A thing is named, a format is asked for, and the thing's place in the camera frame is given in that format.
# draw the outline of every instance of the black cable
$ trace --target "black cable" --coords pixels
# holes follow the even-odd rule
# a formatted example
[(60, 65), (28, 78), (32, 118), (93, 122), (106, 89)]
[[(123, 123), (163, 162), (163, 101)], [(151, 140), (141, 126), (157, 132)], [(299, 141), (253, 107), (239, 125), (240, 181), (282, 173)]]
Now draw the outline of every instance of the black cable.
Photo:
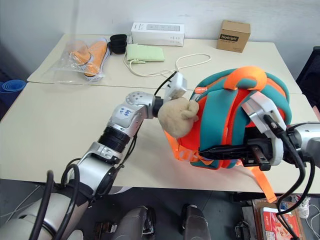
[(49, 170), (46, 172), (46, 184), (45, 184), (45, 189), (43, 192), (42, 200), (40, 203), (40, 207), (38, 210), (38, 213), (36, 215), (35, 223), (33, 225), (29, 240), (37, 240), (42, 228), (42, 224), (44, 222), (49, 200), (50, 200), (50, 195), (52, 192), (52, 188), (54, 186), (54, 173)]
[(136, 131), (135, 135), (133, 136), (133, 139), (130, 143), (130, 146), (129, 146), (129, 149), (128, 151), (126, 152), (126, 155), (124, 156), (122, 162), (119, 164), (119, 166), (116, 168), (118, 171), (121, 169), (121, 168), (124, 168), (124, 164), (125, 162), (127, 161), (127, 159), (130, 157), (130, 155), (132, 154), (132, 152), (134, 151), (135, 149), (135, 146), (136, 146), (136, 142), (137, 142), (137, 137), (138, 137), (138, 131)]
[(307, 123), (307, 124), (319, 124), (318, 121), (308, 121), (308, 122), (303, 122), (303, 123), (299, 123), (299, 124), (293, 125), (293, 126), (289, 127), (287, 130), (288, 130), (288, 131), (292, 131), (292, 130), (294, 130), (294, 129), (297, 128), (297, 127), (300, 127), (300, 126), (302, 126), (302, 125), (305, 125), (306, 123)]
[(304, 199), (308, 195), (308, 192), (309, 192), (309, 190), (311, 188), (312, 182), (314, 181), (315, 172), (316, 172), (316, 164), (315, 164), (314, 159), (310, 158), (309, 162), (310, 162), (310, 175), (309, 175), (308, 182), (307, 182), (307, 184), (305, 186), (305, 189), (304, 189), (300, 199), (293, 206), (291, 206), (290, 208), (288, 208), (285, 211), (282, 211), (281, 214), (286, 214), (286, 213), (289, 213), (292, 210), (296, 209), (304, 201)]
[(70, 164), (74, 163), (75, 161), (81, 160), (81, 158), (75, 158), (73, 160), (71, 160), (70, 162), (68, 162), (67, 166), (69, 166)]
[[(288, 222), (286, 221), (286, 219), (284, 218), (284, 214), (285, 213), (288, 213), (290, 211), (292, 211), (292, 208), (289, 208), (285, 211), (281, 211), (280, 209), (280, 205), (281, 205), (281, 202), (289, 197), (301, 184), (302, 182), (304, 181), (305, 179), (305, 176), (306, 176), (306, 171), (305, 171), (305, 166), (304, 166), (304, 163), (303, 161), (301, 160), (299, 154), (297, 153), (296, 149), (294, 148), (293, 144), (290, 142), (290, 139), (289, 137), (287, 136), (287, 133), (286, 131), (284, 131), (280, 126), (279, 124), (273, 120), (273, 118), (269, 115), (264, 115), (263, 116), (263, 119), (265, 120), (265, 122), (268, 124), (270, 130), (274, 133), (274, 135), (281, 139), (283, 144), (287, 147), (287, 150), (289, 151), (289, 153), (291, 154), (292, 158), (293, 158), (293, 161), (296, 165), (297, 168), (299, 168), (299, 177), (298, 179), (296, 180), (296, 182), (293, 184), (293, 186), (286, 192), (284, 193), (282, 196), (279, 197), (278, 201), (276, 202), (276, 208), (278, 210), (278, 212), (276, 213), (276, 217), (277, 219), (279, 220), (279, 222), (284, 226), (284, 228), (292, 235), (293, 239), (294, 240), (299, 240), (300, 238), (296, 235), (296, 233), (293, 231), (293, 229), (291, 228), (291, 226), (288, 224)], [(311, 180), (311, 183), (312, 183), (312, 180), (313, 180), (313, 176), (311, 175), (311, 172), (310, 172), (310, 178), (309, 178), (309, 181), (308, 181), (308, 184)], [(308, 191), (310, 189), (310, 186), (306, 186), (305, 190), (303, 193), (306, 192), (305, 195), (308, 194)]]
[(177, 72), (175, 71), (174, 73), (172, 73), (166, 80), (164, 80), (163, 83), (160, 84), (160, 86), (156, 89), (156, 91), (154, 92), (154, 95), (157, 95), (157, 93), (159, 92), (159, 90), (162, 88), (163, 85), (165, 85), (167, 82), (171, 82), (170, 79), (176, 74)]
[(70, 199), (69, 206), (68, 206), (66, 213), (64, 215), (64, 218), (62, 220), (62, 223), (60, 224), (60, 227), (57, 230), (53, 240), (60, 240), (61, 239), (61, 237), (63, 236), (63, 234), (66, 230), (66, 227), (68, 226), (68, 223), (70, 221), (70, 218), (71, 218), (72, 213), (73, 213), (75, 206), (76, 206), (76, 200), (78, 197), (79, 183), (80, 183), (80, 171), (79, 171), (78, 165), (71, 164), (66, 167), (66, 169), (64, 170), (62, 177), (61, 177), (61, 184), (62, 185), (66, 184), (67, 174), (71, 169), (73, 169), (73, 171), (74, 171), (74, 187), (73, 187), (72, 196)]

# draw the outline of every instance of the blue mat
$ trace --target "blue mat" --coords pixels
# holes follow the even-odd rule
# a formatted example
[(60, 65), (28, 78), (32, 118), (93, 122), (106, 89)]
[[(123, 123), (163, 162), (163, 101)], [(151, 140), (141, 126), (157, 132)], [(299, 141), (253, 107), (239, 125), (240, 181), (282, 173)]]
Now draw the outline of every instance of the blue mat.
[(22, 80), (0, 81), (0, 100), (10, 108), (26, 84)]

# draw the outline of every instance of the green pouch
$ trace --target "green pouch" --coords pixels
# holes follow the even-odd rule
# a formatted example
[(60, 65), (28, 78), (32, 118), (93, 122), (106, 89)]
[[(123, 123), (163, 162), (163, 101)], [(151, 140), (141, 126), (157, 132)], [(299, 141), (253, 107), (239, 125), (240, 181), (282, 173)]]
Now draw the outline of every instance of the green pouch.
[(135, 64), (145, 64), (146, 62), (163, 62), (165, 56), (161, 47), (128, 44), (126, 59)]

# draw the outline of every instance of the beige stuffed toy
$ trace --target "beige stuffed toy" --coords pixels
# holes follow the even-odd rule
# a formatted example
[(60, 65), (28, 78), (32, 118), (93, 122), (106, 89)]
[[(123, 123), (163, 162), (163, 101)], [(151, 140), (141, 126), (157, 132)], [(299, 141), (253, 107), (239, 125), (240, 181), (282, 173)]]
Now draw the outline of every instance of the beige stuffed toy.
[(198, 121), (199, 104), (195, 100), (179, 97), (164, 103), (158, 112), (158, 119), (168, 134), (174, 138), (182, 138)]

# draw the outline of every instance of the cable connector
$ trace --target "cable connector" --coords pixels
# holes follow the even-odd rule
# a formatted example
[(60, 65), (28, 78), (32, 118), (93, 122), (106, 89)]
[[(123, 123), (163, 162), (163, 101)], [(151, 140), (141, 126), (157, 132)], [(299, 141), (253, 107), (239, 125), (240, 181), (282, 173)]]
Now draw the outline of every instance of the cable connector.
[(278, 139), (280, 139), (281, 135), (285, 133), (285, 130), (283, 130), (283, 128), (270, 115), (264, 115), (263, 120)]

